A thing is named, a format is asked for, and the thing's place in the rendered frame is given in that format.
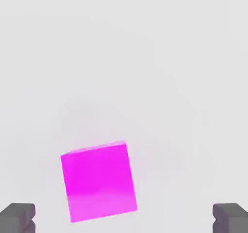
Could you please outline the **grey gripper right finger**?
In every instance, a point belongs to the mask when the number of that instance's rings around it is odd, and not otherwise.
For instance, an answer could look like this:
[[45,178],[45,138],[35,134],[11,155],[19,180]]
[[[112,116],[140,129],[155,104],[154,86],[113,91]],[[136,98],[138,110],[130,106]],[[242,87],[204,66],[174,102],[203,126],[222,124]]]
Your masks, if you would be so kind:
[[248,212],[237,203],[213,205],[212,233],[248,233]]

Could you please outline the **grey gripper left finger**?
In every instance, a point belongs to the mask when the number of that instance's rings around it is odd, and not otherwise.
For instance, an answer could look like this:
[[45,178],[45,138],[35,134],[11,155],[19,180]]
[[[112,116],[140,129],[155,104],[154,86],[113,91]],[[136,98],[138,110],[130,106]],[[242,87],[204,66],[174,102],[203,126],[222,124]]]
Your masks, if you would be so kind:
[[34,204],[9,204],[0,212],[0,233],[35,233],[35,213]]

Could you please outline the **small magenta cube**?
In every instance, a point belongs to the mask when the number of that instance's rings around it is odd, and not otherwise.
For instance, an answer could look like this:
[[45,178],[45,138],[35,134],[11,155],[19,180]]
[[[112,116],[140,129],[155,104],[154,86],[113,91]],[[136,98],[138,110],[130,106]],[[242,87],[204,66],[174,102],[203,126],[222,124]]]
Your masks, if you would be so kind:
[[137,211],[126,142],[70,151],[61,163],[72,223]]

